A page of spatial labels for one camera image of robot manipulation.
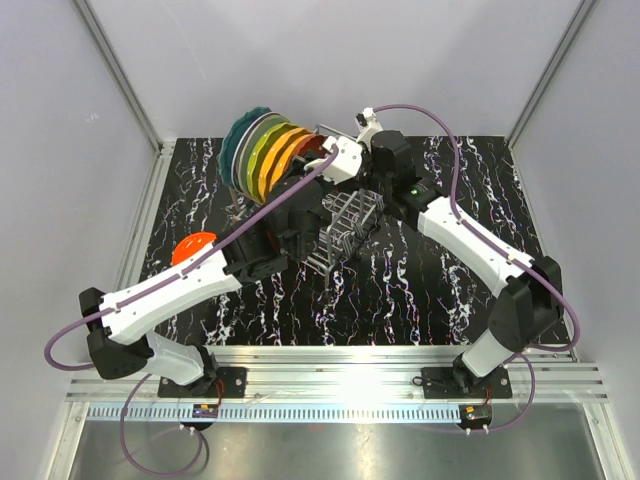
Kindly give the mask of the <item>orange round plastic plate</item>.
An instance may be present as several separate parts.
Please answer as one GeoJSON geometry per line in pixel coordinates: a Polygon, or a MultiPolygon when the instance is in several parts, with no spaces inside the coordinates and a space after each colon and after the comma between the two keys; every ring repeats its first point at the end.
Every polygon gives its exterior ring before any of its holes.
{"type": "Polygon", "coordinates": [[[323,144],[327,140],[327,136],[310,134],[302,137],[294,148],[293,153],[297,156],[304,157],[309,153],[323,155],[326,151],[323,149],[323,144]]]}

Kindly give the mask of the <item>orange dotted scalloped plate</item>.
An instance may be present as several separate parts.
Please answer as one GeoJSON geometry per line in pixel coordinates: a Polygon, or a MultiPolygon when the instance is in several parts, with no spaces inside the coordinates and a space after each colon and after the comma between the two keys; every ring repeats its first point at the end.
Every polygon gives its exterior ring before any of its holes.
{"type": "Polygon", "coordinates": [[[266,201],[266,197],[276,182],[276,174],[282,174],[284,164],[287,162],[286,153],[291,146],[296,146],[302,139],[311,136],[312,132],[303,127],[290,129],[280,135],[270,147],[262,163],[258,177],[258,198],[261,203],[266,201]]]}

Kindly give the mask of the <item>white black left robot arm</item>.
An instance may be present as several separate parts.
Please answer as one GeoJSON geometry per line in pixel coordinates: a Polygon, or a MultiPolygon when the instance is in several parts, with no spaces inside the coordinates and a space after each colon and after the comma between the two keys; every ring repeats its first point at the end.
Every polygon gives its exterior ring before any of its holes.
{"type": "Polygon", "coordinates": [[[305,259],[331,216],[322,199],[337,182],[333,156],[279,183],[275,196],[220,239],[205,243],[171,268],[118,292],[88,289],[87,336],[94,368],[104,380],[134,373],[158,375],[194,397],[209,394],[217,379],[214,356],[156,333],[156,327],[205,300],[237,291],[305,259]]]}

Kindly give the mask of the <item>lime green dotted plate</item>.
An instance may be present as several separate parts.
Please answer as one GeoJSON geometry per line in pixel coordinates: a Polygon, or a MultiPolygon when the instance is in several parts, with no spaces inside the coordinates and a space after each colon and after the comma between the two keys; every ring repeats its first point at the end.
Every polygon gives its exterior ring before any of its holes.
{"type": "Polygon", "coordinates": [[[258,192],[258,178],[261,165],[266,157],[271,145],[284,133],[292,130],[294,125],[289,122],[280,122],[269,127],[258,139],[251,152],[251,157],[247,166],[247,188],[251,197],[261,203],[261,196],[258,192]]]}

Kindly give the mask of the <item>teal scalloped plate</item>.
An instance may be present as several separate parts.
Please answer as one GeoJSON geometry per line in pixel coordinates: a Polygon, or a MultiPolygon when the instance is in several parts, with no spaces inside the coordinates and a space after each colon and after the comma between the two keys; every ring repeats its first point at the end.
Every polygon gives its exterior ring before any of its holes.
{"type": "Polygon", "coordinates": [[[271,113],[268,107],[255,107],[238,118],[224,137],[217,163],[222,183],[233,187],[232,163],[236,148],[249,126],[264,114],[271,113]]]}

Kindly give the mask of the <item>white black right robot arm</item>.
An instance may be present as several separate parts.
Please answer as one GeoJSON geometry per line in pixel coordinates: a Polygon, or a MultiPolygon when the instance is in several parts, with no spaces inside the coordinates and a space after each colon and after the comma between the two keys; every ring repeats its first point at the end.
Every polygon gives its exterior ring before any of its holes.
{"type": "Polygon", "coordinates": [[[452,195],[418,175],[400,132],[361,133],[357,141],[365,151],[362,182],[382,196],[386,213],[444,246],[496,299],[486,330],[456,357],[447,378],[458,394],[475,397],[499,366],[562,319],[560,266],[514,249],[464,214],[452,195]]]}

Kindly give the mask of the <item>bright orange small plate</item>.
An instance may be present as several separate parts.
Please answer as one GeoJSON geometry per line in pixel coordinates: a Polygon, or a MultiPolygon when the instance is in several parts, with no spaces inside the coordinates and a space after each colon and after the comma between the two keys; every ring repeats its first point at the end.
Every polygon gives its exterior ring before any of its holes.
{"type": "Polygon", "coordinates": [[[171,265],[176,266],[189,259],[208,244],[211,244],[216,240],[217,235],[213,232],[197,232],[188,235],[174,248],[171,257],[171,265]]]}

